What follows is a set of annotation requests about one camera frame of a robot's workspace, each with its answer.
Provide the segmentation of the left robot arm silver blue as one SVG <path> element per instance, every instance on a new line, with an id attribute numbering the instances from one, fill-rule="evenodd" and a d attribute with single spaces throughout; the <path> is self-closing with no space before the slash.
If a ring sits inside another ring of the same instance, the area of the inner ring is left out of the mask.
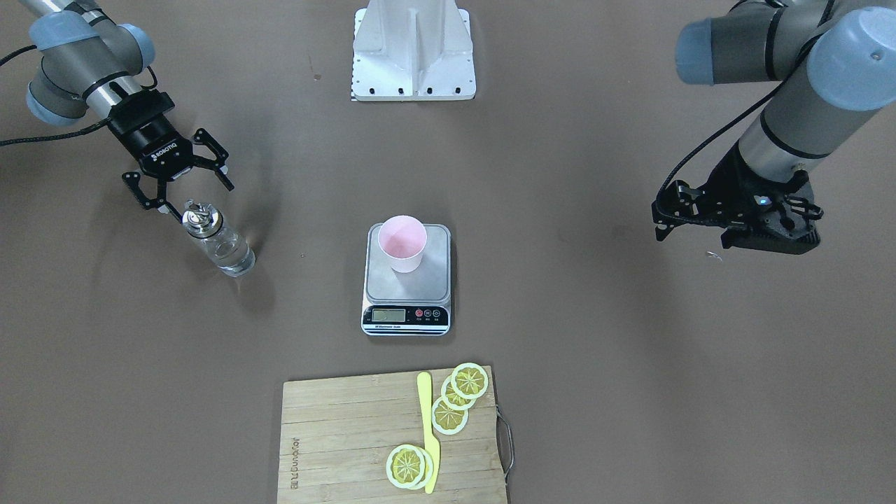
<path id="1" fill-rule="evenodd" d="M 893 1 L 739 1 L 686 25 L 675 46 L 682 82 L 776 86 L 703 185 L 663 182 L 657 239 L 700 225 L 720 228 L 726 249 L 816 248 L 823 210 L 810 171 L 893 104 L 894 19 Z"/>

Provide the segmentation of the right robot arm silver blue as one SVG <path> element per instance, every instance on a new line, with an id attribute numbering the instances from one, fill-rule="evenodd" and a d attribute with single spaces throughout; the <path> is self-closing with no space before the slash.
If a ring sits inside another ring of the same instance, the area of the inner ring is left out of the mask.
<path id="1" fill-rule="evenodd" d="M 41 52 L 41 64 L 27 88 L 26 103 L 45 123 L 70 127 L 88 111 L 98 122 L 78 131 L 89 134 L 108 128 L 138 164 L 122 175 L 143 209 L 172 215 L 167 185 L 194 168 L 211 170 L 227 188 L 228 152 L 205 129 L 191 137 L 167 118 L 175 103 L 155 84 L 137 82 L 150 71 L 155 46 L 147 33 L 132 24 L 112 21 L 94 1 L 26 1 L 35 14 L 29 27 L 31 48 Z"/>

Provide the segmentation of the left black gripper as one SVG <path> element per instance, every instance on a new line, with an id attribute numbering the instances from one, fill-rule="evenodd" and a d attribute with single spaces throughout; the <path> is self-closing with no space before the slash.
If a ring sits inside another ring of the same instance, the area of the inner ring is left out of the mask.
<path id="1" fill-rule="evenodd" d="M 802 255 L 820 245 L 809 173 L 798 169 L 785 182 L 768 181 L 732 148 L 707 180 L 708 211 L 720 218 L 723 248 Z"/>

